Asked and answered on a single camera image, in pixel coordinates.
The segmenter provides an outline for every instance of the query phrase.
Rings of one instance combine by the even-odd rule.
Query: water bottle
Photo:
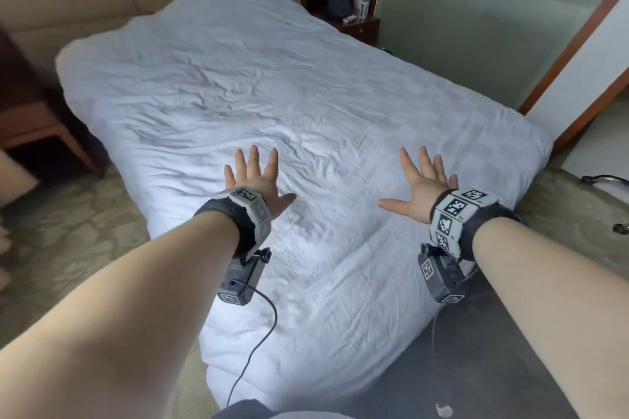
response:
[[[358,19],[363,22],[367,18],[367,12],[369,11],[369,3],[371,0],[361,0],[360,10],[358,11]]]

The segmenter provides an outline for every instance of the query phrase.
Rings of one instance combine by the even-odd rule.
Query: frosted glass panel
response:
[[[517,108],[601,1],[378,0],[379,43]]]

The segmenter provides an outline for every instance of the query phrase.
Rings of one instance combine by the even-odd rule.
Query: black cable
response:
[[[271,329],[269,330],[269,332],[264,335],[263,339],[260,340],[260,342],[258,344],[256,344],[256,346],[254,347],[254,349],[251,350],[251,353],[249,353],[249,358],[247,359],[247,363],[245,365],[244,368],[242,368],[242,373],[240,373],[240,376],[238,376],[238,379],[236,380],[236,382],[234,383],[234,385],[232,386],[232,391],[230,391],[230,395],[227,398],[227,405],[225,407],[229,407],[230,405],[230,401],[232,400],[232,394],[234,392],[234,389],[236,388],[236,384],[238,384],[238,382],[240,381],[240,379],[242,379],[242,377],[245,375],[245,371],[247,370],[247,367],[249,366],[249,363],[251,362],[251,357],[254,355],[254,353],[256,352],[256,350],[262,345],[262,343],[264,343],[264,341],[271,336],[271,333],[273,332],[273,330],[275,330],[275,327],[277,326],[277,308],[275,307],[275,305],[273,304],[273,302],[271,301],[271,299],[264,295],[260,290],[258,290],[257,288],[254,288],[250,285],[247,285],[244,282],[241,282],[240,280],[232,280],[234,283],[239,283],[240,285],[246,287],[246,288],[250,288],[253,291],[255,291],[258,295],[262,296],[266,301],[269,302],[269,304],[271,305],[271,308],[273,308],[273,313],[275,313],[275,320],[273,321],[273,326],[271,327]]]

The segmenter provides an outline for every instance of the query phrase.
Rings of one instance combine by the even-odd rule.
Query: wrinkled bedding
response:
[[[366,390],[438,310],[416,262],[428,227],[377,208],[407,198],[399,148],[513,206],[550,138],[515,111],[362,44],[288,0],[176,0],[57,58],[69,106],[105,145],[156,237],[223,189],[256,144],[299,196],[274,222],[258,288],[275,332],[232,401],[334,410]],[[224,407],[273,322],[254,296],[216,301],[200,335]]]

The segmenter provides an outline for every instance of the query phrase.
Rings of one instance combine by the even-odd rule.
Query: bed sheet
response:
[[[69,106],[105,145],[156,237],[223,189],[237,148],[280,153],[298,195],[266,242],[277,305],[233,401],[337,410],[365,391],[438,305],[416,262],[428,227],[377,208],[408,198],[399,148],[441,153],[462,186],[513,206],[551,139],[515,111],[339,33],[288,0],[176,0],[57,58]],[[273,322],[216,301],[200,335],[222,407]]]

